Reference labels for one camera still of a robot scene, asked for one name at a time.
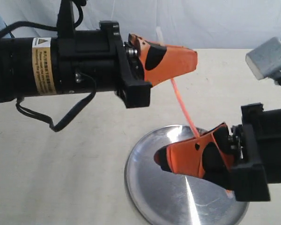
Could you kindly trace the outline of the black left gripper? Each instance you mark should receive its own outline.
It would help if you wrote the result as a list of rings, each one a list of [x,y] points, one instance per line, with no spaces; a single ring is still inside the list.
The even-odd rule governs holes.
[[[58,22],[57,30],[57,87],[64,94],[90,91],[92,78],[98,92],[114,91],[126,108],[148,107],[152,86],[197,68],[196,51],[135,34],[128,36],[126,54],[116,21],[101,21],[97,30],[75,30],[69,22]],[[144,79],[131,67],[134,56],[143,66]]]

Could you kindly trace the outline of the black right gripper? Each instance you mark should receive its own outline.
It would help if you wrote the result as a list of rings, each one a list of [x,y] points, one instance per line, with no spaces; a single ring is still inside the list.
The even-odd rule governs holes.
[[[186,175],[233,190],[238,202],[268,202],[269,185],[281,184],[281,108],[264,110],[262,103],[241,106],[242,123],[233,127],[243,157],[236,161],[225,122],[158,149],[154,162],[161,170]]]

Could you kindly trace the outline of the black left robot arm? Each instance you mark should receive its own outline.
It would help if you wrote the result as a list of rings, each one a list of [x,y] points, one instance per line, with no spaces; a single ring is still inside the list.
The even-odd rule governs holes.
[[[0,39],[0,103],[15,98],[113,91],[127,108],[147,107],[151,89],[193,72],[197,52],[151,42],[119,24],[59,30],[57,37]]]

